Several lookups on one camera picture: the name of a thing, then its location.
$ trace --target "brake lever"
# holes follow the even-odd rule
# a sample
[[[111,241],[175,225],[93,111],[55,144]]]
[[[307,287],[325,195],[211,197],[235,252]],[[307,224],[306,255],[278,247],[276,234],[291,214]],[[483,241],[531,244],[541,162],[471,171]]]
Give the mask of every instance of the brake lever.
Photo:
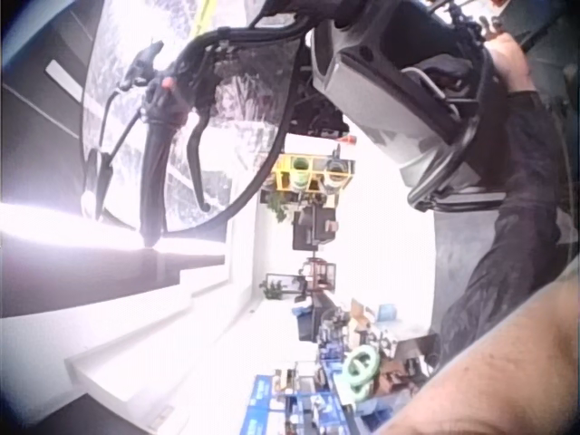
[[[202,77],[196,89],[194,107],[199,116],[198,124],[195,126],[188,140],[188,164],[193,183],[193,191],[198,202],[199,209],[205,213],[211,210],[211,206],[206,202],[203,193],[203,178],[201,176],[201,163],[199,161],[199,145],[201,136],[209,125],[211,118],[211,108],[216,104],[216,88],[221,82],[221,78],[213,72],[211,68]]]

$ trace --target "black sleeve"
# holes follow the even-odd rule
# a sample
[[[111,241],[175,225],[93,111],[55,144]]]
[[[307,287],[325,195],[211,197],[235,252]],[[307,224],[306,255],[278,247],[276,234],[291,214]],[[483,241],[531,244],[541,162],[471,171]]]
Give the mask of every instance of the black sleeve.
[[[535,92],[512,94],[508,104],[507,195],[491,249],[473,271],[465,294],[443,316],[443,364],[524,303],[543,284],[556,251],[556,127]]]

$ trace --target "blue sign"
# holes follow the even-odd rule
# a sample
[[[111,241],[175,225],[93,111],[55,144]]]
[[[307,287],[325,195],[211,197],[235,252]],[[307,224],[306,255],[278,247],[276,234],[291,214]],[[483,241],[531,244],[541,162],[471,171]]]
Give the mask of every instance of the blue sign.
[[[266,409],[248,407],[239,435],[266,435],[269,413]]]
[[[272,398],[272,376],[258,374],[254,380],[254,389],[250,396],[249,406],[268,409]]]

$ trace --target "yellow shelf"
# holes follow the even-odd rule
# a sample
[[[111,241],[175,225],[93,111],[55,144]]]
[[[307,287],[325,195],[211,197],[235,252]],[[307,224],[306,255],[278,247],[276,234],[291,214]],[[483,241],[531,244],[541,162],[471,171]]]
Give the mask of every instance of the yellow shelf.
[[[308,160],[310,169],[293,169],[293,161],[298,158]],[[273,172],[275,173],[276,190],[282,192],[294,191],[290,184],[290,174],[292,173],[310,174],[307,187],[305,190],[303,190],[305,193],[324,193],[324,190],[320,186],[320,181],[322,181],[325,175],[345,177],[347,180],[340,187],[341,191],[344,190],[353,179],[354,161],[345,159],[342,160],[342,162],[346,163],[346,167],[348,169],[347,173],[326,171],[326,166],[332,159],[333,158],[329,156],[312,156],[301,154],[280,155],[273,169]]]

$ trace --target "green toy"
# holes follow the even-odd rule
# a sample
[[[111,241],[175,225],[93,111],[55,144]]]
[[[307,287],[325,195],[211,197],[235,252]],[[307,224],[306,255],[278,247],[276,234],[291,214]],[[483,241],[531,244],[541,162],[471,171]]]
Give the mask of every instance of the green toy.
[[[374,376],[380,364],[379,352],[368,344],[357,347],[346,357],[343,378],[351,386],[355,401],[364,401],[372,394]]]

